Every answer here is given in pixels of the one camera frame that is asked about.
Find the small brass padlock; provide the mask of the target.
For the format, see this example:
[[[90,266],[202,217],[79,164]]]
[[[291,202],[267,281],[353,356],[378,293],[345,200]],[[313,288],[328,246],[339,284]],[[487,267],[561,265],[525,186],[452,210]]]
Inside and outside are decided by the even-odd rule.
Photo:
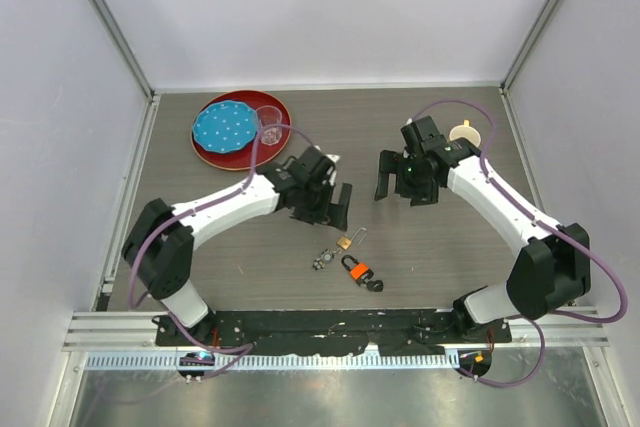
[[[341,236],[336,242],[336,245],[343,251],[346,251],[353,245],[359,246],[363,242],[366,235],[367,229],[361,227],[351,236]]]

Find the panda keychain with keys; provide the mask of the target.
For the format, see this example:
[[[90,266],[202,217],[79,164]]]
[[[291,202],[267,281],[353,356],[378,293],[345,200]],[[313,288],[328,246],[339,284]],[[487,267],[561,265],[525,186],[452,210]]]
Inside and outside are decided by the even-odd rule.
[[[312,268],[314,270],[324,269],[328,264],[330,264],[336,256],[341,254],[343,250],[340,247],[335,249],[325,249],[323,250],[312,262]]]

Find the orange black padlock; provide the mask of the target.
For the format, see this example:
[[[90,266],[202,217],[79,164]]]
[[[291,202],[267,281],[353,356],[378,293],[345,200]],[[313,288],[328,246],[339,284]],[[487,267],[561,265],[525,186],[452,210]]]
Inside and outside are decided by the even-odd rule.
[[[344,255],[341,264],[358,286],[366,284],[374,277],[373,271],[366,264],[351,255]]]

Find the black keys of orange padlock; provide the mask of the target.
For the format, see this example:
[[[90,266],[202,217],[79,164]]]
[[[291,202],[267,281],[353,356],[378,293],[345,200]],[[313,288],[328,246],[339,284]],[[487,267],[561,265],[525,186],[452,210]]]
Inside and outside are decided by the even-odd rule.
[[[365,287],[369,292],[379,293],[384,290],[384,282],[382,280],[368,280]]]

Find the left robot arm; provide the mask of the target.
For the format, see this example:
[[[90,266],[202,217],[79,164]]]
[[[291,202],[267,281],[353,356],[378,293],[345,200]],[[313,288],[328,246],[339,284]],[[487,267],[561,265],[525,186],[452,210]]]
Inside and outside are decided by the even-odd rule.
[[[190,345],[203,345],[212,336],[212,309],[191,281],[194,252],[220,233],[283,209],[295,220],[346,231],[353,185],[344,183],[334,194],[338,161],[311,146],[206,197],[174,205],[154,199],[131,228],[122,258],[179,322],[179,335]]]

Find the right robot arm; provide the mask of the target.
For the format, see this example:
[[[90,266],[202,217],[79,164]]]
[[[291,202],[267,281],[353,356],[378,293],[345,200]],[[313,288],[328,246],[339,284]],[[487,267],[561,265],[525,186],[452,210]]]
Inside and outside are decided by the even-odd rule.
[[[390,192],[412,206],[438,202],[448,189],[471,205],[503,238],[515,256],[507,279],[482,287],[453,303],[451,327],[472,342],[496,320],[537,320],[589,292],[589,236],[574,223],[563,226],[535,209],[501,178],[468,138],[446,138],[431,117],[401,129],[402,151],[379,154],[375,200]]]

